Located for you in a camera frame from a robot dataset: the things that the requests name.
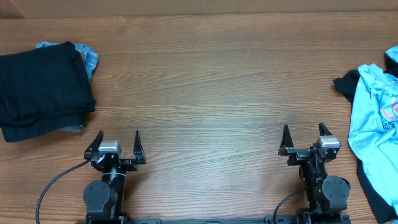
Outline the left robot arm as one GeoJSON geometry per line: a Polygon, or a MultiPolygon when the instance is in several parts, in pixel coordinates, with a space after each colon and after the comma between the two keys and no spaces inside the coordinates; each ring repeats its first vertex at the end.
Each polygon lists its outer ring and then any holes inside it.
{"type": "Polygon", "coordinates": [[[102,173],[101,180],[89,183],[83,192],[86,204],[86,223],[132,223],[123,212],[126,173],[138,170],[146,163],[139,132],[135,134],[133,158],[122,158],[120,143],[105,141],[100,131],[88,146],[84,158],[102,173]]]}

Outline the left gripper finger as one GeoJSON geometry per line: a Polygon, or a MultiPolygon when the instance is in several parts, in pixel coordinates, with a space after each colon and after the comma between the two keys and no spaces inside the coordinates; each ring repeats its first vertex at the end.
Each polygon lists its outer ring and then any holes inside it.
{"type": "Polygon", "coordinates": [[[135,156],[136,164],[146,164],[146,155],[142,148],[139,131],[136,131],[134,139],[133,153],[135,156]]]}
{"type": "Polygon", "coordinates": [[[103,136],[104,136],[103,131],[100,130],[95,139],[93,140],[93,142],[85,150],[84,159],[91,160],[93,154],[95,152],[98,152],[99,146],[103,141],[103,136]]]}

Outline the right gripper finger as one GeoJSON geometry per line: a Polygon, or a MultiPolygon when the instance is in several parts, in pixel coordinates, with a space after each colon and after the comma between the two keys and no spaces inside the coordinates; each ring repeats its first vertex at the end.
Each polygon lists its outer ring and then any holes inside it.
{"type": "Polygon", "coordinates": [[[319,132],[321,136],[331,136],[332,133],[328,130],[324,123],[319,123],[319,132]]]}
{"type": "Polygon", "coordinates": [[[289,154],[292,153],[293,150],[294,150],[294,144],[292,141],[292,137],[290,135],[289,127],[287,124],[285,124],[278,155],[288,156],[289,154]]]}

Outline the black t-shirt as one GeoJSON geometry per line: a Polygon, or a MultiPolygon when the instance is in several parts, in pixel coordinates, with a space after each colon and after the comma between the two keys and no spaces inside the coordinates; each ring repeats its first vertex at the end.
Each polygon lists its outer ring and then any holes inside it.
{"type": "MultiPolygon", "coordinates": [[[[385,73],[390,73],[397,77],[397,47],[387,50],[384,54],[386,68],[385,73]]],[[[350,70],[343,77],[334,79],[335,88],[351,103],[353,107],[356,86],[359,80],[358,68],[350,70]]],[[[363,163],[358,159],[357,176],[359,183],[365,193],[369,206],[378,223],[397,223],[397,211],[388,205],[379,194],[373,189],[363,171],[363,163]]]]}

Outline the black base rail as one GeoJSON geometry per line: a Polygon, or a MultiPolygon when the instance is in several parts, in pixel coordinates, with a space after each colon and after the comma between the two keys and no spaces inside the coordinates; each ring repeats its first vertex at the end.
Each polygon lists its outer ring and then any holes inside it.
{"type": "MultiPolygon", "coordinates": [[[[276,223],[278,224],[293,224],[299,223],[295,221],[293,215],[277,215],[276,223]]],[[[161,220],[159,218],[147,219],[130,219],[127,221],[113,220],[113,221],[81,221],[76,224],[88,223],[128,223],[128,224],[273,224],[275,223],[272,215],[266,215],[264,218],[222,218],[222,219],[185,219],[185,220],[161,220]]],[[[343,216],[343,224],[351,224],[348,215],[343,216]]]]}

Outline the light blue printed t-shirt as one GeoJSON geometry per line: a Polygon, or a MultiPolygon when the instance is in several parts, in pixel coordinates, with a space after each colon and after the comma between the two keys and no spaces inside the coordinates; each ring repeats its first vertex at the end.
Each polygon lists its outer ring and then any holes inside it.
{"type": "Polygon", "coordinates": [[[358,67],[349,146],[373,189],[397,211],[397,77],[375,64],[358,67]]]}

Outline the folded black garment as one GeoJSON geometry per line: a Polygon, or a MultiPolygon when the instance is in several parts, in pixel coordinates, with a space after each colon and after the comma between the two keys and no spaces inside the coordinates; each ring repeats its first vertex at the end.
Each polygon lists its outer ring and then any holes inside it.
{"type": "Polygon", "coordinates": [[[81,53],[71,42],[1,56],[1,131],[18,142],[83,126],[95,99],[81,53]]]}

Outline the folded blue denim garment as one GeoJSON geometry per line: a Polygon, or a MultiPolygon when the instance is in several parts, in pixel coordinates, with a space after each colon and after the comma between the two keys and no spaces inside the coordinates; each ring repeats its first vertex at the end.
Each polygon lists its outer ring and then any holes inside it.
{"type": "Polygon", "coordinates": [[[98,54],[94,51],[94,48],[87,47],[84,44],[75,44],[75,49],[79,51],[88,77],[88,81],[91,82],[94,71],[98,64],[98,54]]]}

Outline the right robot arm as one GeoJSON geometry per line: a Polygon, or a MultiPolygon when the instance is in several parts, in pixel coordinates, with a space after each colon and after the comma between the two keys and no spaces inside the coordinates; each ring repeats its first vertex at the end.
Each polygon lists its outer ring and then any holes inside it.
{"type": "Polygon", "coordinates": [[[289,127],[284,125],[278,155],[287,156],[288,166],[299,166],[299,176],[303,189],[299,190],[278,204],[272,215],[272,221],[278,222],[279,208],[290,198],[304,192],[307,196],[307,208],[300,208],[290,218],[292,223],[350,223],[349,216],[344,216],[349,197],[349,182],[338,176],[328,175],[326,163],[336,159],[341,143],[337,137],[320,123],[317,141],[305,149],[294,146],[289,127]]]}

